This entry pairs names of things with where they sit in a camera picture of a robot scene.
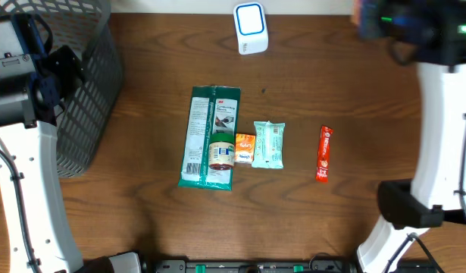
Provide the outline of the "green 3M gloves package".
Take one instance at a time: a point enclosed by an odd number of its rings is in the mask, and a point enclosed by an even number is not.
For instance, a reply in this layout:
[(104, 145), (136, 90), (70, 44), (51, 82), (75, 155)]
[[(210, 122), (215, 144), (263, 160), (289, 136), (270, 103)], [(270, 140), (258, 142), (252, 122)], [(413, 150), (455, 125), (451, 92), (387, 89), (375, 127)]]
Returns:
[(235, 136), (241, 89), (229, 86), (195, 86), (189, 104), (180, 187), (232, 190), (233, 168), (216, 171), (208, 166), (213, 133)]

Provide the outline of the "green lid glass jar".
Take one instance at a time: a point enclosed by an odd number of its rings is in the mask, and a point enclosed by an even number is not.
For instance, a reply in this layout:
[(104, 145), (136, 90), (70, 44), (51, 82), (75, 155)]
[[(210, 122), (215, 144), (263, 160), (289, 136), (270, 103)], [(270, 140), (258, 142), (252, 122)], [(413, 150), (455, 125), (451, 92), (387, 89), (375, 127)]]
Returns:
[(235, 162), (235, 136), (213, 133), (210, 139), (208, 166), (216, 171), (231, 170)]

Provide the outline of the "red snack bar wrapper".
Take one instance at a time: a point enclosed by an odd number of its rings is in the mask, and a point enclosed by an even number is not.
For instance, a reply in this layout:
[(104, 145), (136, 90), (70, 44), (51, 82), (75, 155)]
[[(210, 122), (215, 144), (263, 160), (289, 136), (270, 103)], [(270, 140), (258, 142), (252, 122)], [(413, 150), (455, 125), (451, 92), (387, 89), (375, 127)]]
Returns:
[(322, 126), (317, 150), (317, 168), (316, 181), (321, 183), (328, 182), (328, 172), (330, 166), (330, 138), (332, 137), (333, 129)]

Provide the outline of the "orange tissue pack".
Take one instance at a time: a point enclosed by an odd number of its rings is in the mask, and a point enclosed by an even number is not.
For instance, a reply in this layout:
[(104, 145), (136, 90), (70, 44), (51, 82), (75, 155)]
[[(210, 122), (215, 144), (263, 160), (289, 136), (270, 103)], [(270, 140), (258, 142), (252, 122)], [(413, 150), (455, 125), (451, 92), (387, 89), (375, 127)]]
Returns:
[(363, 0), (353, 0), (351, 22), (359, 27), (361, 26)]
[(235, 163), (251, 164), (255, 154), (255, 135), (237, 133), (235, 142)]

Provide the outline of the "mint green wipes packet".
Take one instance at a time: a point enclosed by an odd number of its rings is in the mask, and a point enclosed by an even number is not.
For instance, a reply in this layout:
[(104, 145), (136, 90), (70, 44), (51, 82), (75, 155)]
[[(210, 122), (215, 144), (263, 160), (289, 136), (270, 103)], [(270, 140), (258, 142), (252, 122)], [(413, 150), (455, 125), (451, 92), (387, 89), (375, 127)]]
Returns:
[(283, 169), (284, 123), (255, 121), (253, 168)]

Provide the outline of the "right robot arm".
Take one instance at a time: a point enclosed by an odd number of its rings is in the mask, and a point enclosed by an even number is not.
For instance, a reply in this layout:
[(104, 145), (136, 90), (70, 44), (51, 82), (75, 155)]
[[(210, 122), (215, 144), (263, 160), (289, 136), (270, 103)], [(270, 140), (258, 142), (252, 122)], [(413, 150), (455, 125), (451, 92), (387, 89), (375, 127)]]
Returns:
[(360, 272), (409, 269), (402, 256), (445, 222), (466, 225), (466, 1), (360, 0), (363, 39), (385, 39), (421, 87), (421, 144), (415, 175), (380, 183), (380, 217), (356, 252)]

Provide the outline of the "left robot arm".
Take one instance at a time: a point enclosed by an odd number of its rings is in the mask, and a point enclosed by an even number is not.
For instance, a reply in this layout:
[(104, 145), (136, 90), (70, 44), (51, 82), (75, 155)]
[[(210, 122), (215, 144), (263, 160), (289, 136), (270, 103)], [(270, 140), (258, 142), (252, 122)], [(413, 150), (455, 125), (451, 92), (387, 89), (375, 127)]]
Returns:
[(79, 58), (42, 38), (37, 14), (0, 17), (0, 191), (12, 272), (143, 272), (135, 251), (85, 261), (57, 170), (57, 113), (85, 83)]

